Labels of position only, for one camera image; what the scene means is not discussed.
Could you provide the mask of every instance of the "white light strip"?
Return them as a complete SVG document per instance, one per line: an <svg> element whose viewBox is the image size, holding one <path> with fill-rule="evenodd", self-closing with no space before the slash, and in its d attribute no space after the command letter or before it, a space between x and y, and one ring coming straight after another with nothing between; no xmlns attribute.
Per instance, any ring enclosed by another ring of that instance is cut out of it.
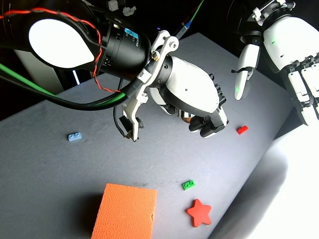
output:
<svg viewBox="0 0 319 239"><path fill-rule="evenodd" d="M74 75L74 77L75 77L76 83L79 85L79 84L80 84L80 82L79 82L78 75L76 74L76 72L75 72L75 71L72 71L72 72L73 72L73 75Z"/></svg>

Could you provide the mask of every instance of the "textured orange surface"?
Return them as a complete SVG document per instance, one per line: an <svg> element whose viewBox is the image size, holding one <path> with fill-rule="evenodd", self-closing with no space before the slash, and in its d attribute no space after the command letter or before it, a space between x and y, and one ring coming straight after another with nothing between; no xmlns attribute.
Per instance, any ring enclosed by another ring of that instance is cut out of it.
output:
<svg viewBox="0 0 319 239"><path fill-rule="evenodd" d="M108 183L91 239L151 239L156 190Z"/></svg>

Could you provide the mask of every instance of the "blue label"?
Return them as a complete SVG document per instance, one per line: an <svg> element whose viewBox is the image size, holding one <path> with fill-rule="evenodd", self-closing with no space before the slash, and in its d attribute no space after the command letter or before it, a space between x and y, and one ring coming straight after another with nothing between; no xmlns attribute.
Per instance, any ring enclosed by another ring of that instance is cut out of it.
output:
<svg viewBox="0 0 319 239"><path fill-rule="evenodd" d="M133 31L127 29L127 28L125 28L124 31L125 31L125 33L127 33L128 35L130 35L130 36L132 36L134 38L137 38L137 39L139 38L139 35L137 33L133 32Z"/></svg>

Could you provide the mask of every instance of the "metal bracket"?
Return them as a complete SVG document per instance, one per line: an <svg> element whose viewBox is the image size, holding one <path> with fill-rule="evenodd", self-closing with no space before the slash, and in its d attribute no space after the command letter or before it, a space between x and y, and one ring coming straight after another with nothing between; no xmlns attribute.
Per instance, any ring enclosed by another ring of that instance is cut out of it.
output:
<svg viewBox="0 0 319 239"><path fill-rule="evenodd" d="M153 68L148 80L144 81L144 84L137 90L134 97L132 97L129 103L123 104L123 115L128 118L133 125L132 140L136 141L138 139L139 133L139 123L136 120L136 113L141 104L145 104L148 101L148 95L145 92L147 86L151 85L156 79L160 72L161 66L167 54L176 51L179 46L179 41L176 37L170 36L168 31L159 32L155 42L151 47L151 52L157 51L157 49L162 46L160 51L160 57L156 61L155 67ZM145 69L143 69L139 75L144 75Z"/></svg>

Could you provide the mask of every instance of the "green lego brick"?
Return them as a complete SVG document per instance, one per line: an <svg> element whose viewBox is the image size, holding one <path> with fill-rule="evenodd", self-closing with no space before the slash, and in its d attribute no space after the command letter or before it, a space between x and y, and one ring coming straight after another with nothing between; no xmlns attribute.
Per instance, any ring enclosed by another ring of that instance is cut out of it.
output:
<svg viewBox="0 0 319 239"><path fill-rule="evenodd" d="M188 189L194 187L194 186L195 186L195 183L194 183L193 180L189 180L188 182L183 183L182 186L183 186L183 189L184 189L184 190L188 190Z"/></svg>

